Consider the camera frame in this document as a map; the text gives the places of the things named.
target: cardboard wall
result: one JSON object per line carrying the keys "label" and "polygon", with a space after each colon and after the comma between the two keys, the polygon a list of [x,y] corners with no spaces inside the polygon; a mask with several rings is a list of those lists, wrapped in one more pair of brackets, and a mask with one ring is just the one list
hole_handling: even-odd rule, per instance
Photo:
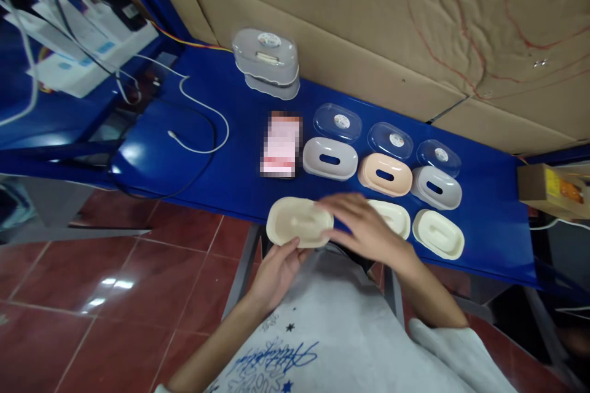
{"label": "cardboard wall", "polygon": [[303,77],[511,153],[590,138],[590,0],[171,0],[192,35],[294,39]]}

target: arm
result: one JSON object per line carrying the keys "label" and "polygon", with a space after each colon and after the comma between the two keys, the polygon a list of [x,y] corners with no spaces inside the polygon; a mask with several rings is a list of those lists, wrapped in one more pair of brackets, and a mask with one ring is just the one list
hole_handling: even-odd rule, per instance
{"label": "arm", "polygon": [[395,270],[404,295],[419,318],[432,327],[468,327],[467,319],[451,294],[428,270],[410,243],[393,233],[360,193],[324,198],[325,208],[352,232],[328,230],[325,235],[353,252],[382,262]]}
{"label": "arm", "polygon": [[204,391],[219,376],[262,320],[282,301],[311,250],[297,249],[299,238],[274,245],[264,258],[252,288],[221,325],[174,374],[172,393]]}

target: round sticker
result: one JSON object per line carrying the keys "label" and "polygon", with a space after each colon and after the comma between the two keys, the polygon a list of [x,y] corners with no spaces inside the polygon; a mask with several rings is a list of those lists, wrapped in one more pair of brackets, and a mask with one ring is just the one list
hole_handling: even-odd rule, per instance
{"label": "round sticker", "polygon": [[446,150],[444,150],[440,147],[437,147],[435,149],[435,155],[436,155],[436,159],[443,162],[443,163],[446,163],[447,161],[449,161],[449,154],[447,154]]}
{"label": "round sticker", "polygon": [[338,114],[334,117],[334,123],[336,123],[336,126],[340,129],[348,129],[350,127],[350,120],[342,114]]}
{"label": "round sticker", "polygon": [[258,36],[258,41],[262,46],[278,47],[281,46],[281,37],[271,33],[262,33]]}
{"label": "round sticker", "polygon": [[389,141],[391,141],[391,144],[395,147],[402,147],[404,145],[404,139],[396,133],[389,135]]}

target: black cable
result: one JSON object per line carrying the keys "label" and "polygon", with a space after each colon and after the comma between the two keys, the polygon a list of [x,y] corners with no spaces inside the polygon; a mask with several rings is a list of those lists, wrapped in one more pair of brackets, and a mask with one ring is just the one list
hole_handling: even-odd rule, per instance
{"label": "black cable", "polygon": [[[164,100],[162,98],[158,98],[158,97],[154,97],[154,99],[161,101],[163,103],[167,103],[170,104],[172,106],[176,106],[178,108],[184,109],[184,110],[189,110],[191,112],[195,112],[196,114],[198,114],[199,116],[203,117],[207,123],[209,124],[210,128],[211,128],[211,135],[213,138],[213,146],[211,148],[215,147],[215,139],[217,137],[217,134],[215,132],[215,127],[213,126],[213,123],[211,122],[211,120],[207,117],[205,117],[203,114],[201,114],[199,111],[196,111],[195,109],[188,107],[188,106],[183,106],[182,104],[178,104],[178,103],[174,103],[173,101],[168,101],[168,100]],[[121,192],[123,192],[124,194],[126,194],[128,197],[131,198],[135,198],[136,200],[151,200],[151,201],[159,201],[159,200],[166,200],[168,198],[174,198],[177,197],[178,195],[180,195],[181,193],[183,193],[186,189],[188,189],[190,186],[192,186],[192,184],[199,179],[199,177],[203,174],[203,172],[205,172],[205,170],[209,167],[209,164],[211,163],[211,160],[213,159],[213,153],[209,154],[209,158],[207,159],[207,162],[203,165],[203,167],[201,167],[201,169],[197,172],[197,174],[190,179],[190,181],[185,184],[184,186],[182,186],[179,190],[173,192],[173,193],[169,193],[168,195],[158,195],[158,196],[139,196],[139,195],[134,195],[131,192],[129,192],[121,183],[117,182],[117,179],[115,177],[115,173],[112,171],[112,162],[113,159],[115,157],[115,155],[117,155],[119,148],[121,147],[121,145],[124,142],[124,137],[127,134],[127,132],[129,132],[129,130],[131,130],[131,128],[133,126],[135,126],[135,123],[137,122],[137,120],[139,119],[139,114],[136,115],[136,117],[133,119],[133,121],[127,125],[127,127],[121,131],[121,134],[119,134],[119,137],[117,138],[118,141],[120,141],[119,145],[117,146],[117,149],[113,152],[111,152],[109,154],[109,157],[107,159],[106,162],[106,171],[108,174],[109,179],[111,180],[111,182],[113,183],[113,185],[120,190]],[[150,192],[148,190],[144,190],[142,192],[148,192],[148,193],[154,193],[154,192]]]}
{"label": "black cable", "polygon": [[[80,42],[77,40],[76,36],[74,35],[74,33],[72,32],[72,28],[70,27],[69,23],[68,23],[68,19],[66,18],[66,14],[63,11],[63,8],[61,7],[61,3],[60,0],[53,0],[55,2],[55,6],[57,7],[57,10],[60,13],[60,18],[61,21],[63,22],[63,26],[66,28],[69,36],[75,40],[78,44],[80,44]],[[96,58],[94,58],[94,56],[92,56],[92,54],[88,53],[81,45],[80,45],[80,49],[82,50],[82,52],[84,52],[89,59],[91,59],[94,63],[96,63],[96,65],[101,68],[104,72],[106,72],[107,74],[109,74],[109,76],[113,77],[113,78],[117,78],[115,75],[115,72],[111,72],[109,71],[106,67],[104,67],[102,64],[100,64],[98,62],[98,60]]]}

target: orange wire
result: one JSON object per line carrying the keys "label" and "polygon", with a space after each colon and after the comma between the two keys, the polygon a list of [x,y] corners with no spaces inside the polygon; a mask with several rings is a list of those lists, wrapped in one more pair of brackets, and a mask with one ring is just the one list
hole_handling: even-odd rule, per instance
{"label": "orange wire", "polygon": [[[46,46],[43,46],[37,55],[37,62],[40,62],[47,58],[47,54],[49,53],[49,49]],[[53,90],[46,88],[42,82],[39,82],[39,89],[45,93],[52,93]]]}
{"label": "orange wire", "polygon": [[154,25],[154,27],[158,31],[160,31],[162,34],[164,34],[166,37],[169,37],[169,38],[171,38],[174,41],[177,41],[179,43],[186,44],[188,46],[193,46],[193,47],[200,47],[200,48],[205,48],[205,49],[215,49],[215,50],[224,50],[224,51],[228,51],[228,52],[233,52],[231,49],[227,49],[227,48],[224,48],[224,47],[221,47],[221,46],[202,45],[202,44],[199,44],[199,43],[191,43],[191,42],[188,42],[188,41],[181,40],[180,38],[174,37],[174,35],[169,34],[168,32],[164,31],[161,27],[159,27],[158,25],[156,25],[152,20],[150,20],[150,23],[152,23],[152,25]]}

